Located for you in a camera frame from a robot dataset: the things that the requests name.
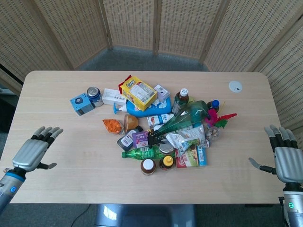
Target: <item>yellow lid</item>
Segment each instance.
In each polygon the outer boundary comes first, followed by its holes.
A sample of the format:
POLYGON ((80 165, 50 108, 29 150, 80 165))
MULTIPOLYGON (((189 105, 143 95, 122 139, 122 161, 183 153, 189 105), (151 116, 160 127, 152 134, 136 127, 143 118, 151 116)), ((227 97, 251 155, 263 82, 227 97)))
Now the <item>yellow lid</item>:
POLYGON ((172 166, 172 164, 174 164, 174 159, 172 158, 172 156, 165 156, 163 159, 163 163, 166 166, 172 166))

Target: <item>yellow snack box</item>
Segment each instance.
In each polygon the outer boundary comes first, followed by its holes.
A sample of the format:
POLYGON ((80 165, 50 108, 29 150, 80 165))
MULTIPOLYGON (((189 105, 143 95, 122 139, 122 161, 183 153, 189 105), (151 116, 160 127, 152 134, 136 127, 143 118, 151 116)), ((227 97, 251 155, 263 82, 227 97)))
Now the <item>yellow snack box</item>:
POLYGON ((129 76, 119 84, 120 93, 144 111, 157 99, 157 91, 137 77, 129 76))

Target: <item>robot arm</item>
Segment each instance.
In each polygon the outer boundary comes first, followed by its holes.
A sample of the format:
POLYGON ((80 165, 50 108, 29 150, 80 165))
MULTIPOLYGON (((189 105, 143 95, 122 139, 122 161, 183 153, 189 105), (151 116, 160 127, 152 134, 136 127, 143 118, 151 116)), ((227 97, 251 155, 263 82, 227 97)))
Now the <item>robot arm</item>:
POLYGON ((274 152, 275 168, 262 166, 249 158, 251 164, 262 171, 277 175, 285 183, 283 189, 290 227, 303 227, 303 151, 290 130, 274 125, 265 127, 274 152))
POLYGON ((57 164, 50 165, 41 163, 47 149, 54 142, 56 137, 63 132, 59 127, 41 127, 31 139, 28 139, 13 158, 14 169, 6 168, 5 175, 0 180, 0 214, 10 203, 23 182, 25 174, 35 169, 52 169, 57 164))

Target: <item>light blue box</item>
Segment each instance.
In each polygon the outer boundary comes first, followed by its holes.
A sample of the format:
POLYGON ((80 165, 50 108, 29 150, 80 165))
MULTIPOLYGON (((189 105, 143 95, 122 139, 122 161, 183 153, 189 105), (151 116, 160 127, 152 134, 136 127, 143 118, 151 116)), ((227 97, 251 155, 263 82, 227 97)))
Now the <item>light blue box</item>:
POLYGON ((207 165, 207 159, 206 159, 205 148, 203 148, 202 146, 197 146, 196 149, 197 149, 199 166, 206 166, 207 165))
POLYGON ((86 93, 83 93, 77 97, 72 98, 71 105, 79 116, 94 109, 93 104, 90 102, 86 93))

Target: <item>green bottle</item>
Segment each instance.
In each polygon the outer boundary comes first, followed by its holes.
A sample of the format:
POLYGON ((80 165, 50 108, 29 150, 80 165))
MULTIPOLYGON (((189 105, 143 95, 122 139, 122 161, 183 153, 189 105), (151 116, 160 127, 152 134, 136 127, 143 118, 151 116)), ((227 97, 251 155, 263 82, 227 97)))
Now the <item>green bottle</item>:
POLYGON ((161 128, 154 133, 150 133, 148 135, 148 144, 151 147, 153 144, 160 143, 160 141, 164 139, 164 134, 196 123, 201 123, 206 117, 210 119, 208 107, 204 101, 200 100, 190 103, 182 108, 177 115, 172 117, 161 128))
POLYGON ((144 148, 136 148, 130 151, 123 151, 122 158, 134 158, 137 160, 143 160, 145 158, 151 159, 161 159, 165 155, 163 155, 157 145, 153 145, 152 148, 144 147, 144 148))

